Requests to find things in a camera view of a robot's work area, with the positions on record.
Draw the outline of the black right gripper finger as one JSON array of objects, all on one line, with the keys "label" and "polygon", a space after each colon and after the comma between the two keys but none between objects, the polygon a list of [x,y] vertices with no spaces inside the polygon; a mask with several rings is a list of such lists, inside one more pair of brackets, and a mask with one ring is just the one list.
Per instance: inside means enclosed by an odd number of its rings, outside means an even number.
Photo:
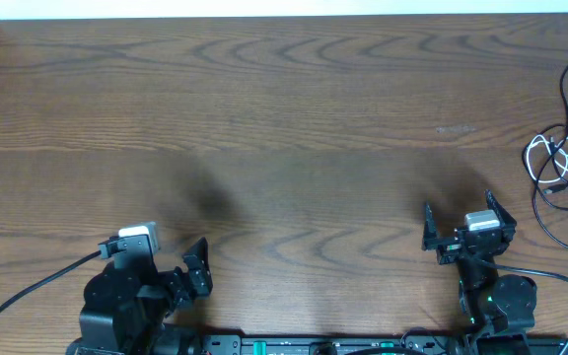
[{"label": "black right gripper finger", "polygon": [[437,247],[439,233],[434,220],[431,206],[428,202],[424,204],[424,230],[421,248],[423,250],[432,250]]},{"label": "black right gripper finger", "polygon": [[492,210],[499,219],[501,228],[507,231],[515,231],[517,227],[517,221],[497,201],[490,189],[485,190],[485,200],[488,208]]}]

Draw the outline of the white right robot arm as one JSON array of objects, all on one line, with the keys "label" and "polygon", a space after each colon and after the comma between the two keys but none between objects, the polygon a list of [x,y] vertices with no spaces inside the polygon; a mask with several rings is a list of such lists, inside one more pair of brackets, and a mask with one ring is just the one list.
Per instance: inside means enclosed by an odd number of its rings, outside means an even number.
[{"label": "white right robot arm", "polygon": [[441,265],[453,264],[460,276],[462,312],[472,329],[450,338],[449,354],[529,354],[526,330],[534,327],[537,286],[526,276],[497,271],[494,258],[507,250],[517,221],[485,192],[487,208],[468,213],[464,224],[444,237],[436,226],[431,205],[424,205],[421,248],[433,250]]}]

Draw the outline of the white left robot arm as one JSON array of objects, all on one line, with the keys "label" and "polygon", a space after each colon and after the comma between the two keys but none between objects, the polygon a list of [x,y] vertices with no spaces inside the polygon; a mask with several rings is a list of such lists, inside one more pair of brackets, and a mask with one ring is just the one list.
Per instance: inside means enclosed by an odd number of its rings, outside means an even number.
[{"label": "white left robot arm", "polygon": [[110,262],[84,289],[81,337],[68,346],[68,355],[204,352],[194,330],[166,325],[164,320],[211,294],[206,239],[182,255],[187,270],[177,266],[159,271],[151,238],[145,235],[112,237],[100,244],[100,252]]}]

